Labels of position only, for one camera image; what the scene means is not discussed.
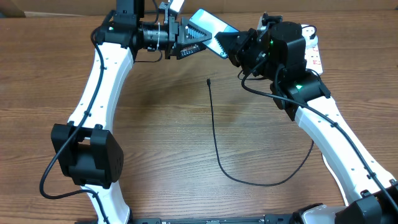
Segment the white charger plug adapter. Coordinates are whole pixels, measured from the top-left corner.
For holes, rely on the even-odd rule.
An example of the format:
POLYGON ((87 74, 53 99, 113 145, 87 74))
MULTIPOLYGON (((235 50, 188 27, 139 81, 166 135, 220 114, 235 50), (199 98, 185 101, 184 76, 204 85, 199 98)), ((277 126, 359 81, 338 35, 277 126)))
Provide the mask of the white charger plug adapter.
POLYGON ((314 25, 302 24, 302 36, 305 39, 306 49, 313 48, 318 44, 317 28, 314 25))

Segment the white power strip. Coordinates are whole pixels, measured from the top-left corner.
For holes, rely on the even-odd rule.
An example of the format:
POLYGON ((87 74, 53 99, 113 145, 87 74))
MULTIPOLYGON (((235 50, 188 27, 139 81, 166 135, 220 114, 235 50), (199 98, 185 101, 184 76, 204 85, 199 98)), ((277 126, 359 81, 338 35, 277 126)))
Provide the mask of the white power strip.
POLYGON ((323 73, 322 61, 318 44, 310 49, 305 47, 305 60, 307 61, 306 68, 316 71, 319 75, 323 73))

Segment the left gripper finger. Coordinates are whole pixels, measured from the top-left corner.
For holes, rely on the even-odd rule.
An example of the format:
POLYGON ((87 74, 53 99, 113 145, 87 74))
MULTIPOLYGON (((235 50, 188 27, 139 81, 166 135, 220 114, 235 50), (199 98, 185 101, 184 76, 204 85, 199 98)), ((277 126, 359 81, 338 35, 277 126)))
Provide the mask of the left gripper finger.
POLYGON ((181 48, 178 52, 177 52, 177 60, 183 59, 185 57, 191 56, 195 53, 198 53, 202 51, 202 44, 194 44, 194 45, 189 45, 187 47, 183 47, 181 48))
POLYGON ((180 45, 182 47, 200 44, 211 39, 211 32, 208 32, 207 30, 199 27, 185 17, 181 18, 180 45))

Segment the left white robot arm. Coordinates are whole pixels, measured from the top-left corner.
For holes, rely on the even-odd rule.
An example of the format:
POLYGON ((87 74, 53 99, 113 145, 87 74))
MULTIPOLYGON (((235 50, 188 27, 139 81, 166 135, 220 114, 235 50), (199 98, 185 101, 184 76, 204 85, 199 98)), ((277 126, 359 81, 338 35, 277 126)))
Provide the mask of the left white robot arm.
POLYGON ((53 163, 87 194, 98 223, 132 223, 119 178, 124 164, 121 146, 113 136, 113 120, 124 81, 140 49, 162 57, 188 57, 205 49, 212 31, 189 19, 178 20, 182 1, 156 5, 163 23, 144 21, 143 1, 118 0, 102 24, 91 33, 93 67, 78 106, 66 124, 55 124, 51 140, 53 163))

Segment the blue Galaxy smartphone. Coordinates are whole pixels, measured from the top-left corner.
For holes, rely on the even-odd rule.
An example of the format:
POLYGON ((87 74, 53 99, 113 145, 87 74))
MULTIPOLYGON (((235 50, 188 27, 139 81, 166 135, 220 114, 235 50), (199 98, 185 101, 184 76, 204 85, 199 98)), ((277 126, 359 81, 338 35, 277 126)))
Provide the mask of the blue Galaxy smartphone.
POLYGON ((209 50, 222 59, 228 58, 228 54, 222 48, 215 35, 219 32, 238 32, 237 29, 204 9, 197 10, 197 12, 190 18, 190 21, 212 34, 212 38, 204 42, 204 45, 209 50))

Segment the brown cardboard wall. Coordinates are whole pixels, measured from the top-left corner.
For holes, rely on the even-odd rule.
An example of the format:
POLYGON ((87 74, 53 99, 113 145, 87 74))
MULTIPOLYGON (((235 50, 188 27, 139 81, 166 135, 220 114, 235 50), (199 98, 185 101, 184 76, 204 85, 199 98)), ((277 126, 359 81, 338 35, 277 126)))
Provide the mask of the brown cardboard wall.
MULTIPOLYGON (((100 16, 115 8, 115 0, 1 0, 1 12, 11 17, 28 13, 100 16)), ((213 13, 387 10, 397 8, 397 0, 186 0, 182 11, 199 8, 213 13)))

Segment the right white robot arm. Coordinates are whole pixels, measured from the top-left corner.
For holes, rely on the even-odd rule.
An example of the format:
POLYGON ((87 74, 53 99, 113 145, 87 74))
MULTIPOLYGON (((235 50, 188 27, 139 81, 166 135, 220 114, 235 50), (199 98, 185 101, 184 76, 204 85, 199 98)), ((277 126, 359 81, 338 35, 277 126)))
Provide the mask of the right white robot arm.
POLYGON ((271 81, 272 98, 321 151, 346 200, 341 208, 316 203, 287 223, 396 223, 397 179, 368 153, 339 112, 320 74, 307 67, 317 44, 314 26, 266 19, 258 29, 219 32, 216 39, 243 77, 271 81))

